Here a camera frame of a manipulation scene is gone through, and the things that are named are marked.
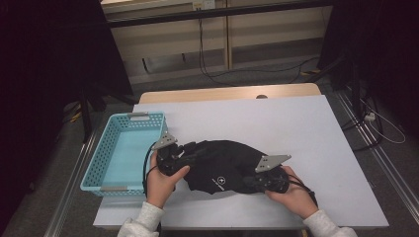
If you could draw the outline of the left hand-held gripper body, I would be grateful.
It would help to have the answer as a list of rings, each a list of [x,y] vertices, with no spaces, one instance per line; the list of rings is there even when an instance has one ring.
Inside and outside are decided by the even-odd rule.
[[[184,167],[180,160],[184,148],[177,144],[177,139],[168,131],[161,135],[151,149],[157,152],[157,166],[164,175],[172,176]]]

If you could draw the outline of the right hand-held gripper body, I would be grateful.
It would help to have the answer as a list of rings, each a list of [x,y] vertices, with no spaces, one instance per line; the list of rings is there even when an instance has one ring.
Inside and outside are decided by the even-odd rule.
[[[245,177],[244,184],[260,193],[268,190],[284,194],[289,189],[290,179],[282,164],[291,158],[291,155],[263,156],[254,169],[255,175]]]

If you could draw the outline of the black pants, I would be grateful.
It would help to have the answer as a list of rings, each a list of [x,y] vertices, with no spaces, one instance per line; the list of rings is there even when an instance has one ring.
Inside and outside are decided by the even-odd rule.
[[[255,175],[254,169],[267,154],[236,141],[205,140],[197,143],[194,155],[202,160],[184,177],[191,191],[211,195],[226,191],[246,195],[260,193],[247,187],[243,179]]]

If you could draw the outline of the light blue plastic basket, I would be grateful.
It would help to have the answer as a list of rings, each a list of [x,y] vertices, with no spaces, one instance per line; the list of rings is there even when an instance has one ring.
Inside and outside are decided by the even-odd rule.
[[[80,189],[98,197],[143,196],[146,155],[166,129],[162,112],[110,116]]]

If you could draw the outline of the person's left hand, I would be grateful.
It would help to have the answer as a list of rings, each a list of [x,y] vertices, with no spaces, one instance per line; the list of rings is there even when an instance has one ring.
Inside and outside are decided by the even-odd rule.
[[[159,171],[156,158],[157,153],[154,152],[150,159],[150,170],[147,176],[146,201],[156,207],[163,208],[174,192],[176,184],[189,173],[190,167],[185,166],[174,175],[166,176]]]

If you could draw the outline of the person's right hand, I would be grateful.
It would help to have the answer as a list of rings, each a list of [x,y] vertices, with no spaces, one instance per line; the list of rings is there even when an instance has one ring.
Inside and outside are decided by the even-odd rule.
[[[265,191],[265,195],[278,203],[284,205],[289,211],[298,215],[301,219],[307,219],[318,210],[308,191],[302,186],[303,182],[296,175],[290,166],[283,169],[288,173],[292,183],[284,194]]]

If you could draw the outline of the wooden table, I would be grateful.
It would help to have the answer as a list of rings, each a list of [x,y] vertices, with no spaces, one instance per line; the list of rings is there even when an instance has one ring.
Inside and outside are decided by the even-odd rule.
[[[140,97],[139,103],[144,105],[158,103],[256,99],[258,95],[266,95],[268,99],[272,99],[317,96],[320,94],[320,89],[314,83],[300,83],[146,92]]]

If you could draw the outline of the white table cover sheet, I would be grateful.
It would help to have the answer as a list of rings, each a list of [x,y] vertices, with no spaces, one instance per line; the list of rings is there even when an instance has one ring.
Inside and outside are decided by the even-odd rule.
[[[139,104],[162,111],[169,131],[184,144],[227,139],[266,154],[288,154],[318,205],[340,226],[387,226],[381,207],[324,96],[190,103]],[[209,195],[180,181],[165,205],[165,230],[299,229],[301,219],[262,194]]]

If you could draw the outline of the black metal stand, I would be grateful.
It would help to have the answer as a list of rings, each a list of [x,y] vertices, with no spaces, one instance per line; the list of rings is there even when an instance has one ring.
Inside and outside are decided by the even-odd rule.
[[[324,76],[329,75],[332,71],[336,71],[338,67],[342,67],[343,65],[351,70],[350,82],[352,83],[352,108],[354,114],[359,118],[362,115],[359,66],[349,54],[341,53],[332,63],[321,69],[319,73],[311,76],[307,80],[307,83],[315,83]]]
[[[89,108],[92,108],[95,112],[103,112],[107,107],[104,100],[105,96],[110,96],[127,105],[133,106],[136,104],[135,100],[130,99],[123,94],[114,92],[101,84],[93,83],[82,86],[79,92],[79,103],[81,106],[81,116],[84,127],[83,142],[87,142],[93,132]]]

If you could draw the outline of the wooden cabinet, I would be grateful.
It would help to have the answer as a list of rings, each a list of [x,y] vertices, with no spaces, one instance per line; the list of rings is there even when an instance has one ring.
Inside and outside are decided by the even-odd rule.
[[[101,0],[107,20],[190,12],[194,0]],[[215,9],[293,0],[215,0]],[[297,74],[319,56],[331,6],[113,28],[131,83],[244,70]]]

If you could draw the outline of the black metal bar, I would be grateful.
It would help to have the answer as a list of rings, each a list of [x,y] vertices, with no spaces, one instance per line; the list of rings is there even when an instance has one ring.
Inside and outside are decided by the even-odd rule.
[[[148,17],[133,17],[108,20],[110,28],[151,25],[160,23],[180,22],[198,19],[208,19],[226,16],[259,14],[287,10],[299,10],[316,7],[334,6],[339,0],[293,0],[282,3],[248,5],[239,7],[218,8],[212,10],[199,10],[181,13],[164,14]]]

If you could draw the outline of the black curtain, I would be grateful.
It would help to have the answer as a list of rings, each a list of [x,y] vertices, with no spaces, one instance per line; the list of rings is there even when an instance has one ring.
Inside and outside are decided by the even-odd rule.
[[[419,138],[419,0],[336,0],[317,66],[341,55]]]
[[[19,205],[81,92],[128,95],[102,0],[0,0],[0,215]]]

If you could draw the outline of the aluminium floor rail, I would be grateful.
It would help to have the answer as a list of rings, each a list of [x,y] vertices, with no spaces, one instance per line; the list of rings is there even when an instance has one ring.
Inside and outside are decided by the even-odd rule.
[[[72,170],[71,176],[67,182],[65,190],[59,200],[59,203],[52,215],[49,225],[43,237],[59,237],[64,226],[68,211],[72,205],[75,192],[78,190],[81,179],[82,170],[93,148],[96,136],[91,134],[85,139],[79,155],[77,157],[75,166]]]
[[[351,123],[355,125],[356,131],[366,143],[367,148],[376,158],[379,166],[389,179],[407,210],[419,224],[419,197],[413,192],[412,188],[402,177],[401,173],[396,169],[395,165],[378,142],[380,138],[382,140],[386,140],[386,137],[383,136],[375,126],[373,126],[371,121],[364,121],[355,116],[352,109],[352,102],[350,101],[348,95],[342,92],[336,92],[335,96],[340,101],[345,112],[349,116]]]

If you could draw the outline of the white wall socket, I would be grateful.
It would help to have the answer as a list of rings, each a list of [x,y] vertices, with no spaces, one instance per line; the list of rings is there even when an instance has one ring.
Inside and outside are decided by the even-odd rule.
[[[215,8],[215,0],[194,0],[193,10],[212,10]]]

